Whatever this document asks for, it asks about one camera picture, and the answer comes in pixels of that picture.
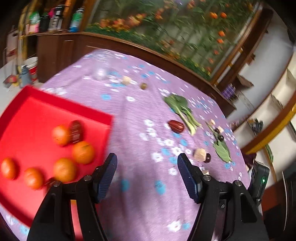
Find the orange mandarin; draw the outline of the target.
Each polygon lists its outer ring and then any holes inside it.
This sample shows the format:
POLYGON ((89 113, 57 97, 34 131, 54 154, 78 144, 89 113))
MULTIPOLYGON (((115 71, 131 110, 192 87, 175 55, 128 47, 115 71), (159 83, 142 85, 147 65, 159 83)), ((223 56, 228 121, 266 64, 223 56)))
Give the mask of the orange mandarin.
POLYGON ((18 177, 19 167, 17 163, 11 158, 5 158, 1 162, 1 174, 4 178, 14 180, 18 177))
POLYGON ((89 164, 93 161, 95 150, 93 146, 86 142, 77 142, 72 148, 72 157, 79 164, 89 164))
POLYGON ((33 190, 38 190, 44 185, 43 175, 37 168, 28 168, 24 172, 24 181, 26 186, 33 190))
POLYGON ((58 125, 52 130, 54 142, 59 146, 66 146, 69 143, 69 130, 64 125, 58 125))
POLYGON ((53 174, 56 180, 63 183, 71 182, 76 177, 77 167, 75 163, 68 158, 61 158, 53 166, 53 174))

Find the beige sugarcane chunk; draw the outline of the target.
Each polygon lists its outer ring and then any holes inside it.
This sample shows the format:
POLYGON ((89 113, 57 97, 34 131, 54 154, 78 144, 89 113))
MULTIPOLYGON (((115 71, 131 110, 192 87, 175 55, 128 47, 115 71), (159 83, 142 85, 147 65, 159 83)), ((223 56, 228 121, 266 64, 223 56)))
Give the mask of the beige sugarcane chunk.
POLYGON ((198 162, 205 162, 207 157, 207 152, 203 148, 198 148, 194 151, 193 157, 198 162))

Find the large dark red jujube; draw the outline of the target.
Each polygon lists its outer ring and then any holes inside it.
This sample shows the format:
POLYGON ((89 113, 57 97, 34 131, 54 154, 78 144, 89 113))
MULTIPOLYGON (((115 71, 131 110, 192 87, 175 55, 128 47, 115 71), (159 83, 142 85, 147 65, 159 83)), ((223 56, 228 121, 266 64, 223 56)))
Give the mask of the large dark red jujube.
POLYGON ((74 120, 69 125, 69 142, 75 144, 81 142, 84 137, 84 128, 79 120, 74 120))

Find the large green leaf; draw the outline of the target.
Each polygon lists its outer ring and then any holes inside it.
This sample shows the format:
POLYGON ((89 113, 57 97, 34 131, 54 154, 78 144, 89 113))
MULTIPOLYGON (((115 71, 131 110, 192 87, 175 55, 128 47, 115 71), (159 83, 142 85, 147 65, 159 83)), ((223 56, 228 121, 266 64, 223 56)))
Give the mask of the large green leaf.
POLYGON ((231 156, 230 156, 230 150, 228 149, 227 145, 226 145, 226 142, 225 140, 223 142, 219 141, 218 140, 218 136, 219 135, 222 135, 221 133, 216 133, 215 132, 215 127, 212 126, 210 123, 208 122, 205 122, 206 125, 208 126, 209 130, 212 132, 214 138, 215 138, 215 141, 213 143, 213 147, 216 151, 216 154, 219 156, 219 158, 226 162, 226 163, 231 163, 232 160, 231 160, 231 156))

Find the dark plum on leaf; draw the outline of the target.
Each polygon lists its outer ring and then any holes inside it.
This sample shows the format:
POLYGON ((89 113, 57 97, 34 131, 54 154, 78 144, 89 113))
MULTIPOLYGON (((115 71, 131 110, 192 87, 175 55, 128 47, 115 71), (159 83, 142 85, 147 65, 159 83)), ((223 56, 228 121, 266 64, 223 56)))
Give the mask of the dark plum on leaf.
POLYGON ((221 141, 221 142, 223 142, 224 141, 224 137, 222 135, 219 135, 218 136, 218 140, 221 141))

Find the beige sugarcane piece by leaf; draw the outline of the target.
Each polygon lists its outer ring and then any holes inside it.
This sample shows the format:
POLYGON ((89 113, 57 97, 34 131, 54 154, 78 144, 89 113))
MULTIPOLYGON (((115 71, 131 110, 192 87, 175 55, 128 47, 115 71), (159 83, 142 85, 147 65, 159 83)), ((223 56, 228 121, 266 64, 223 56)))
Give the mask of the beige sugarcane piece by leaf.
POLYGON ((221 126, 218 126, 217 129, 219 130, 219 133, 223 133, 224 129, 221 126))

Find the purple bottles on cabinet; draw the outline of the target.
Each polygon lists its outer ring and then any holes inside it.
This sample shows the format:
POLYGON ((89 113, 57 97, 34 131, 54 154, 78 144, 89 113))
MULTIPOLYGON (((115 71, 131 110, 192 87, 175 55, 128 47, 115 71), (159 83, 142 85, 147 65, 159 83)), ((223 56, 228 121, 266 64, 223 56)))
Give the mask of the purple bottles on cabinet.
POLYGON ((226 99, 230 99, 235 94, 235 87, 232 84, 227 85, 227 87, 222 91, 222 95, 226 99))

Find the red plastic tray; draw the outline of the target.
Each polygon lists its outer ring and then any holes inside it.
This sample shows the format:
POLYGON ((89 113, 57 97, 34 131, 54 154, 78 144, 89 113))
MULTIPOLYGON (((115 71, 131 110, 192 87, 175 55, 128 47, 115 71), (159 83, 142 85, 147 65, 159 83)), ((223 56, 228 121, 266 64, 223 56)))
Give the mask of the red plastic tray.
MULTIPOLYGON (((78 164, 77 182, 103 165, 113 117, 34 87, 26 86, 8 105, 1 116, 1 158, 12 158, 18 165, 18 177, 1 177, 1 205, 16 219, 31 228, 34 217, 46 193, 55 182, 53 166, 61 158, 72 157, 72 146, 61 147, 52 137, 58 125, 81 121, 84 138, 90 143, 95 156, 89 164, 78 164), (44 178, 38 190, 26 186, 24 172, 37 168, 44 178)), ((84 240, 78 220, 76 201, 71 201, 75 240, 84 240)))

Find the green bok choy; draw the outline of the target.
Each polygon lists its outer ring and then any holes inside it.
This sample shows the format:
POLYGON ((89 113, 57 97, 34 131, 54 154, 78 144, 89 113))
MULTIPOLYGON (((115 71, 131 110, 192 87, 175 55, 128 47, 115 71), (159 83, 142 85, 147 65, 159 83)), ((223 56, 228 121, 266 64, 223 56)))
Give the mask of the green bok choy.
POLYGON ((192 110, 188 107, 188 102, 183 96, 170 94, 165 96, 163 100, 186 124, 191 136, 196 133, 197 128, 202 126, 194 118, 192 110))

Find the purple floral tablecloth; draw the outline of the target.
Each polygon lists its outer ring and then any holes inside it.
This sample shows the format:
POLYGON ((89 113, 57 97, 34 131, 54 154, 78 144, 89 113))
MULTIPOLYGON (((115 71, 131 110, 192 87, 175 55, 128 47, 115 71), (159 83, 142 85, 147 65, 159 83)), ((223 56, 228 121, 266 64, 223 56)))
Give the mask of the purple floral tablecloth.
MULTIPOLYGON (((97 206, 109 240, 186 240, 198 205, 189 197, 177 167, 185 153, 192 164, 208 171, 218 181, 240 180, 249 186, 245 163, 237 140, 218 104, 184 80, 136 57, 111 51, 112 69, 104 80, 92 77, 89 54, 48 80, 41 90, 113 117, 105 154, 114 153, 118 166, 109 190, 97 206), (123 76, 131 83, 121 83, 123 76), (142 90, 140 85, 147 84, 142 90), (183 96, 202 126, 191 136, 186 124, 164 102, 170 94, 183 96), (222 161, 213 147, 215 138, 205 122, 224 129, 231 163, 222 161), (168 121, 184 124, 174 133, 168 121), (203 148, 209 163, 194 159, 203 148)), ((29 227, 2 205, 1 214, 20 240, 29 227)))

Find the wooden cabinet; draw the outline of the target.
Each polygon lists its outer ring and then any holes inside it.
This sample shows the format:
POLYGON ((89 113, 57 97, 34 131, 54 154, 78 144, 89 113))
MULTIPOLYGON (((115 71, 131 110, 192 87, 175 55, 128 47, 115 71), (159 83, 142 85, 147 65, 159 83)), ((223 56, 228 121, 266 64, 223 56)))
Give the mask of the wooden cabinet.
POLYGON ((198 75, 181 63, 156 51, 109 35, 87 32, 95 4, 98 1, 30 1, 22 10, 18 23, 18 59, 37 56, 38 78, 46 82, 53 75, 68 67, 95 49, 109 49, 129 54, 155 65, 189 82, 217 101, 222 112, 229 116, 234 104, 222 95, 243 65, 250 59, 273 17, 262 1, 254 18, 239 42, 229 52, 210 80, 198 75), (78 32, 69 32, 73 14, 84 7, 78 32))

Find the small green grape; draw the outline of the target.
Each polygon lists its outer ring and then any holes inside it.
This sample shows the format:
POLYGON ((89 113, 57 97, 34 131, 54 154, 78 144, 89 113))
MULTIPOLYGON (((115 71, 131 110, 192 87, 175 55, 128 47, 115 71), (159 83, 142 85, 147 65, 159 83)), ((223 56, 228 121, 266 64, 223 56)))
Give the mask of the small green grape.
POLYGON ((141 88, 142 90, 146 90, 146 89, 147 89, 147 84, 146 84, 146 83, 142 83, 142 84, 140 85, 140 88, 141 88))

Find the beige sugarcane piece far left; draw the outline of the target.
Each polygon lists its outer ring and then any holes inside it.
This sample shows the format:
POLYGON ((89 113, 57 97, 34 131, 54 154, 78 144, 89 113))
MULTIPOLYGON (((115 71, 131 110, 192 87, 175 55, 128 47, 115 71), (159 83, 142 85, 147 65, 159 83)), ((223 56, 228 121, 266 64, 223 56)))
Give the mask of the beige sugarcane piece far left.
POLYGON ((132 79, 130 77, 123 76, 121 83, 124 84, 124 85, 128 85, 128 84, 131 83, 131 81, 132 81, 132 79))

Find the clear plastic container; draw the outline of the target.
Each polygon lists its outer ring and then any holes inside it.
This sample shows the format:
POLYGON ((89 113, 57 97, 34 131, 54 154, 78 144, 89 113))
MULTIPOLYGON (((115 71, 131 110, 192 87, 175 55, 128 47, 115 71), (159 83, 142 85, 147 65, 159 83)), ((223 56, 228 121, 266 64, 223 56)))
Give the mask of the clear plastic container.
POLYGON ((106 49, 93 51, 89 54, 92 61, 92 77, 95 80, 104 80, 110 69, 112 69, 113 54, 106 49))

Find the blue green bottle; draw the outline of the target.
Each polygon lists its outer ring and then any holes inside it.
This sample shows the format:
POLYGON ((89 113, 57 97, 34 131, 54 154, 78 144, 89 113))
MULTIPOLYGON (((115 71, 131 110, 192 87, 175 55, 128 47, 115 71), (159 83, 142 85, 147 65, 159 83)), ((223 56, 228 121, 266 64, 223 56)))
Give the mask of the blue green bottle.
POLYGON ((84 7, 79 8, 72 16, 69 32, 75 33, 79 31, 81 21, 83 19, 84 7))

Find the white wall shelf unit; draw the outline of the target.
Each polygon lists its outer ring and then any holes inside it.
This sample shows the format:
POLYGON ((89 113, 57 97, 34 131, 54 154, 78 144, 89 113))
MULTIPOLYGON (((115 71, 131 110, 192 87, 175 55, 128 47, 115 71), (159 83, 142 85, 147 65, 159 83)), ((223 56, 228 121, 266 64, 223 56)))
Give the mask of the white wall shelf unit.
POLYGON ((295 53, 264 102, 234 130, 245 153, 270 168, 267 187, 282 179, 295 159, 295 53))

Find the flower garden wall picture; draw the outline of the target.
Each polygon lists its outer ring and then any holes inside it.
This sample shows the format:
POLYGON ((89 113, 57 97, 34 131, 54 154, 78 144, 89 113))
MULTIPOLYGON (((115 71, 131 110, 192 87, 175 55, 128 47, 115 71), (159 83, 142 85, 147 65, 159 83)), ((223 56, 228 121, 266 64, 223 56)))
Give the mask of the flower garden wall picture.
POLYGON ((142 45, 210 80, 258 8, 259 1, 98 1, 86 31, 142 45))

